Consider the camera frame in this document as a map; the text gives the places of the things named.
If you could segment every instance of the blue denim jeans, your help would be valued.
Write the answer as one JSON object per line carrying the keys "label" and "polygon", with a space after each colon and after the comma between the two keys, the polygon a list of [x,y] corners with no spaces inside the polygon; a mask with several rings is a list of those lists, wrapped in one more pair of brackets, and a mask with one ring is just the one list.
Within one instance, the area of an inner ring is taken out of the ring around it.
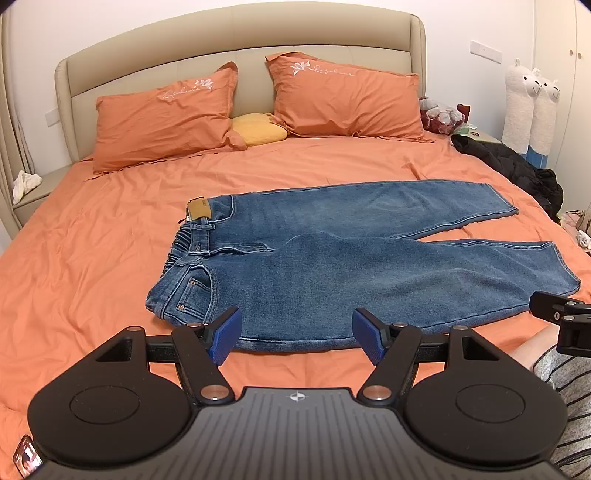
{"label": "blue denim jeans", "polygon": [[523,312],[535,290],[579,287],[551,242],[414,240],[517,212],[487,184],[348,184],[209,203],[211,219],[180,228],[146,306],[174,325],[239,306],[242,349],[356,346],[356,307],[438,333]]}

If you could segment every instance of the wall switch panel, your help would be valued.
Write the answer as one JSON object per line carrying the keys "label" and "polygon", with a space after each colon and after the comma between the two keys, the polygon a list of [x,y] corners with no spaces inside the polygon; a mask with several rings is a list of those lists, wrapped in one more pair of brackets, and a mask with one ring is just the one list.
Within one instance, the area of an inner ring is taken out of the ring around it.
{"label": "wall switch panel", "polygon": [[48,127],[55,125],[60,121],[60,111],[54,108],[51,112],[47,112],[45,114],[45,121]]}
{"label": "wall switch panel", "polygon": [[478,43],[474,40],[470,40],[470,53],[495,61],[497,63],[501,63],[503,61],[503,54],[500,51],[483,45],[482,43]]}

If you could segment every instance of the striped shirt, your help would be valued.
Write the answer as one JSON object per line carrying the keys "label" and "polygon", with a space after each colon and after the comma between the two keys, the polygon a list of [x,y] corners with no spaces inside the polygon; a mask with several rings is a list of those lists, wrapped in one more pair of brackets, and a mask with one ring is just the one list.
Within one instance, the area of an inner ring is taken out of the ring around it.
{"label": "striped shirt", "polygon": [[591,358],[562,355],[554,345],[534,373],[560,394],[569,414],[551,460],[569,477],[591,480]]}

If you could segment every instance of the metal screw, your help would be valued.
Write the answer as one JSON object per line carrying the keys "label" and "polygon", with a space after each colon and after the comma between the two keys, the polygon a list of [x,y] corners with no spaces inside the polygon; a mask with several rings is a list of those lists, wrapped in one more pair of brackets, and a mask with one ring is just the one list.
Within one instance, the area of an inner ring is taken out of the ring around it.
{"label": "metal screw", "polygon": [[230,391],[223,385],[208,385],[201,389],[201,396],[208,400],[222,400],[229,394]]}
{"label": "metal screw", "polygon": [[392,395],[392,390],[383,385],[370,385],[363,389],[363,396],[370,400],[386,400]]}

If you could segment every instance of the blue gripper pad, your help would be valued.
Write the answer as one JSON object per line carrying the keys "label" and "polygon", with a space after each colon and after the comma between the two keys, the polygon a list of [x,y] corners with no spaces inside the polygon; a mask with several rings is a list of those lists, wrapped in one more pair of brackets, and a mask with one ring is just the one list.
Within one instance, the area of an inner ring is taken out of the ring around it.
{"label": "blue gripper pad", "polygon": [[353,336],[365,355],[374,365],[380,363],[386,354],[386,349],[382,345],[379,330],[357,310],[353,311],[352,327]]}
{"label": "blue gripper pad", "polygon": [[217,366],[224,363],[242,333],[242,311],[238,309],[213,334],[212,345],[207,350]]}

